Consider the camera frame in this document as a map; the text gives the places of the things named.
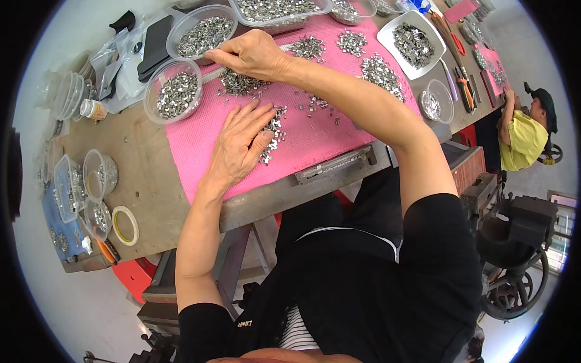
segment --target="black shirt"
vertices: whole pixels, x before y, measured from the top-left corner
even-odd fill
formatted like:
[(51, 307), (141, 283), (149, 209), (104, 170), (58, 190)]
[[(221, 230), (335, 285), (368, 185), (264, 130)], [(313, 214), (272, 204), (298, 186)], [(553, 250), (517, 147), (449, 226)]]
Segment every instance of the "black shirt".
[(236, 322), (215, 304), (183, 309), (180, 356), (206, 362), (278, 347), (286, 312), (297, 304), (323, 354), (452, 362), (474, 333), (481, 272), (460, 200), (428, 196), (406, 213), (399, 263), (368, 233), (312, 233), (277, 261)]

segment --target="blue tray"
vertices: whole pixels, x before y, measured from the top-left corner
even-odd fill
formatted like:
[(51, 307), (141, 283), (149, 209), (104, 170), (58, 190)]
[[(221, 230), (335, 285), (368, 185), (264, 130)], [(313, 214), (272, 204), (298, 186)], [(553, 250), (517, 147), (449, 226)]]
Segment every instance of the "blue tray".
[(62, 233), (67, 239), (67, 243), (69, 244), (69, 249), (67, 252), (62, 252), (57, 248), (57, 246), (55, 246), (56, 254), (59, 256), (59, 260), (66, 261), (67, 257), (86, 252), (85, 249), (81, 246), (80, 241), (78, 241), (78, 247), (76, 246), (74, 230), (77, 230), (81, 240), (85, 238), (85, 234), (83, 233), (83, 230), (81, 229), (78, 221), (72, 221), (65, 224), (60, 219), (59, 210), (53, 196), (54, 188), (55, 184), (54, 182), (51, 182), (51, 184), (48, 186), (48, 189), (46, 190), (44, 198), (42, 199), (42, 209), (44, 210), (44, 218), (46, 219), (46, 225), (49, 231), (52, 227), (55, 230), (57, 237)]

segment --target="black pants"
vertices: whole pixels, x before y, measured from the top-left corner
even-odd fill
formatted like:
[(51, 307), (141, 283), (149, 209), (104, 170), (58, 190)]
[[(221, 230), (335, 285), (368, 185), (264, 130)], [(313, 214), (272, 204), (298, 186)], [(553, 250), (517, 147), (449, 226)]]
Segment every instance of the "black pants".
[(387, 238), (399, 247), (403, 238), (399, 168), (389, 167), (363, 179), (353, 211), (343, 216), (339, 198), (329, 193), (282, 213), (276, 254), (318, 227), (351, 227)]
[(474, 124), (477, 144), (482, 146), (484, 150), (486, 171), (492, 173), (499, 172), (501, 169), (497, 124), (502, 115), (502, 108), (499, 108), (492, 111), (488, 116), (482, 117)]

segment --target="pink mat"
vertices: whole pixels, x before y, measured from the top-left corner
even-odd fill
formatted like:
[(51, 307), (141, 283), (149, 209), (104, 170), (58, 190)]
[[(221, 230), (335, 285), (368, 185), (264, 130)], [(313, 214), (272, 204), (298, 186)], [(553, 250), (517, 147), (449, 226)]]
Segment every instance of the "pink mat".
[[(335, 44), (338, 41), (338, 34), (344, 29), (344, 25), (327, 15), (316, 16), (307, 23), (305, 28), (276, 35), (274, 39), (278, 45), (285, 45), (296, 42), (305, 34), (313, 35), (327, 43), (327, 52), (324, 55), (327, 63), (323, 63), (325, 67), (360, 76), (363, 58), (359, 59), (351, 54), (342, 53)], [(377, 41), (378, 29), (373, 21), (367, 20), (359, 26), (349, 27), (349, 30), (365, 34), (369, 44), (364, 49), (368, 57), (378, 52), (385, 58), (385, 62), (391, 64), (390, 68), (400, 77), (403, 93), (407, 97), (406, 104), (420, 114), (415, 97), (401, 68)], [(207, 74), (216, 68), (218, 66), (215, 64), (202, 67), (202, 74)], [(171, 154), (190, 203), (196, 195), (198, 181), (209, 165), (214, 141), (226, 115), (234, 106), (245, 105), (252, 100), (250, 96), (236, 98), (225, 95), (217, 98), (216, 93), (219, 88), (222, 88), (220, 78), (204, 83), (203, 99), (198, 110), (185, 120), (166, 125)], [(262, 104), (273, 102), (275, 105), (288, 107), (287, 119), (281, 120), (281, 129), (286, 131), (285, 141), (280, 142), (278, 149), (271, 152), (270, 155), (274, 159), (268, 166), (259, 164), (240, 184), (226, 192), (226, 199), (275, 182), (287, 175), (376, 140), (365, 131), (356, 130), (352, 122), (338, 109), (333, 111), (332, 117), (329, 117), (333, 105), (329, 105), (324, 110), (317, 106), (316, 112), (309, 112), (308, 94), (301, 90), (298, 95), (295, 95), (296, 90), (296, 87), (288, 84), (273, 83), (268, 86), (268, 90), (263, 91)], [(226, 98), (229, 101), (227, 105), (224, 105)], [(302, 111), (298, 108), (299, 102), (303, 104)], [(307, 113), (313, 114), (313, 117), (307, 118)], [(335, 117), (340, 117), (340, 125), (335, 125)]]
[[(480, 53), (482, 54), (482, 56), (484, 57), (484, 59), (486, 59), (487, 62), (489, 62), (490, 64), (492, 64), (492, 66), (494, 67), (495, 71), (498, 72), (498, 66), (496, 65), (496, 60), (498, 59), (498, 61), (500, 62), (500, 65), (502, 66), (502, 62), (500, 61), (500, 57), (498, 56), (498, 53), (496, 53), (495, 51), (491, 51), (490, 49), (488, 49), (485, 46), (478, 46), (478, 44), (474, 45), (475, 49), (480, 50)], [(503, 87), (498, 87), (496, 85), (496, 82), (494, 81), (494, 77), (492, 77), (492, 73), (489, 70), (486, 70), (486, 73), (488, 73), (488, 79), (490, 79), (490, 83), (492, 84), (492, 90), (494, 92), (495, 96), (501, 95), (504, 93), (504, 86)], [(508, 77), (507, 77), (507, 82), (506, 82), (506, 87), (510, 87), (510, 83), (508, 82)]]

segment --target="yellow shirt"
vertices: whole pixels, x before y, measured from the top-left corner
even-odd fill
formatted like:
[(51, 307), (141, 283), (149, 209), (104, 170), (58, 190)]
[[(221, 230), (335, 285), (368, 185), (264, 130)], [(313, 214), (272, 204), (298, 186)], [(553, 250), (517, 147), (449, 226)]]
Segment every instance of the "yellow shirt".
[(528, 168), (543, 152), (548, 140), (545, 128), (520, 110), (515, 110), (508, 123), (510, 145), (498, 137), (502, 170), (519, 171)]

